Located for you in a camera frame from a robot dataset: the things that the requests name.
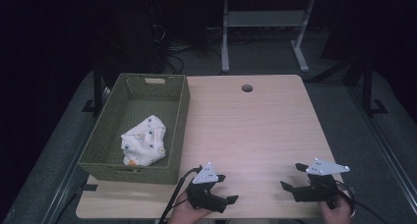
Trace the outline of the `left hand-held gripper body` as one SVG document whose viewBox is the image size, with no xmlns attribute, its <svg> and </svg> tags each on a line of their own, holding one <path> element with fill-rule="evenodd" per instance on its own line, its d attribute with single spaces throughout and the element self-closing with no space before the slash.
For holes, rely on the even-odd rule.
<svg viewBox="0 0 417 224">
<path fill-rule="evenodd" d="M 186 193 L 188 201 L 195 209 L 208 209 L 210 211 L 222 213 L 227 205 L 225 198 L 215 196 L 211 189 L 216 184 L 217 174 L 208 162 L 189 183 Z"/>
</svg>

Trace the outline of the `green woven basket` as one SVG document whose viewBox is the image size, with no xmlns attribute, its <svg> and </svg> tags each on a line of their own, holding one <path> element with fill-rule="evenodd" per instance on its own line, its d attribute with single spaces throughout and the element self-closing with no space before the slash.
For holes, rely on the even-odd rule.
<svg viewBox="0 0 417 224">
<path fill-rule="evenodd" d="M 100 181 L 177 183 L 190 91 L 183 75 L 122 74 L 111 89 L 79 165 Z M 122 135 L 154 115 L 166 127 L 166 155 L 149 166 L 123 163 Z"/>
</svg>

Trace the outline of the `person's left hand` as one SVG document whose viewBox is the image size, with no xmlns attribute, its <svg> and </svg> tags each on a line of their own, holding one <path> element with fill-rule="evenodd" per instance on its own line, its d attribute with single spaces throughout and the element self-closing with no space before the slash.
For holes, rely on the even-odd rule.
<svg viewBox="0 0 417 224">
<path fill-rule="evenodd" d="M 176 199 L 176 206 L 173 208 L 168 224 L 196 224 L 211 214 L 208 209 L 195 209 L 188 201 L 188 195 L 183 192 Z"/>
</svg>

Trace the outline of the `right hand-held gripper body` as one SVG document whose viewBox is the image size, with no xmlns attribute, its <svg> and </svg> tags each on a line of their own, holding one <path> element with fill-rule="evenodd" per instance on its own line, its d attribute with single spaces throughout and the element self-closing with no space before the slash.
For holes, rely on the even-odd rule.
<svg viewBox="0 0 417 224">
<path fill-rule="evenodd" d="M 339 189 L 334 174 L 349 172 L 350 167 L 315 158 L 305 171 L 309 186 L 293 188 L 296 202 L 325 201 L 330 209 L 335 208 Z"/>
</svg>

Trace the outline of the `grey metal table frame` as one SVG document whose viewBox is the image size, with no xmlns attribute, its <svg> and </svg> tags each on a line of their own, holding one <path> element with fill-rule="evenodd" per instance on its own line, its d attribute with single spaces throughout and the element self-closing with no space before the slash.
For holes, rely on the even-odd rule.
<svg viewBox="0 0 417 224">
<path fill-rule="evenodd" d="M 301 49 L 315 0 L 309 0 L 304 10 L 289 11 L 230 11 L 228 1 L 223 2 L 222 41 L 221 41 L 221 72 L 228 73 L 229 51 L 228 31 L 230 28 L 298 28 L 299 33 L 290 41 L 298 66 L 303 73 L 309 71 Z"/>
</svg>

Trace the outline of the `black metal stand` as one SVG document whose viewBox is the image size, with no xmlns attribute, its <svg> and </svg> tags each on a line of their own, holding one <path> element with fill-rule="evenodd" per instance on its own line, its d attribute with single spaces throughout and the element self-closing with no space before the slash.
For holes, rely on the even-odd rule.
<svg viewBox="0 0 417 224">
<path fill-rule="evenodd" d="M 100 65 L 96 64 L 93 71 L 93 99 L 89 99 L 83 108 L 83 112 L 90 112 L 93 117 L 97 116 L 102 107 L 102 89 Z"/>
<path fill-rule="evenodd" d="M 386 114 L 387 109 L 379 99 L 372 97 L 373 88 L 373 66 L 367 59 L 363 69 L 363 85 L 362 85 L 362 107 L 368 117 L 376 114 Z"/>
</svg>

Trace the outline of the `person's right hand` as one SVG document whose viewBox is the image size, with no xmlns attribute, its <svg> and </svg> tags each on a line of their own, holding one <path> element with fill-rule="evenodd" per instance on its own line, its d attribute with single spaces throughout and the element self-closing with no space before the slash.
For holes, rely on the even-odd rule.
<svg viewBox="0 0 417 224">
<path fill-rule="evenodd" d="M 352 224 L 351 209 L 343 197 L 336 200 L 334 209 L 330 209 L 325 201 L 320 201 L 318 206 L 325 224 Z"/>
</svg>

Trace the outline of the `white printed cloth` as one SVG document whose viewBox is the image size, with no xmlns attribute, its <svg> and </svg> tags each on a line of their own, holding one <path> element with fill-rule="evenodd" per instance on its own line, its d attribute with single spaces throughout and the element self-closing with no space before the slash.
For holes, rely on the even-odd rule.
<svg viewBox="0 0 417 224">
<path fill-rule="evenodd" d="M 165 157 L 163 139 L 166 127 L 155 115 L 121 136 L 123 163 L 130 166 L 150 166 Z"/>
</svg>

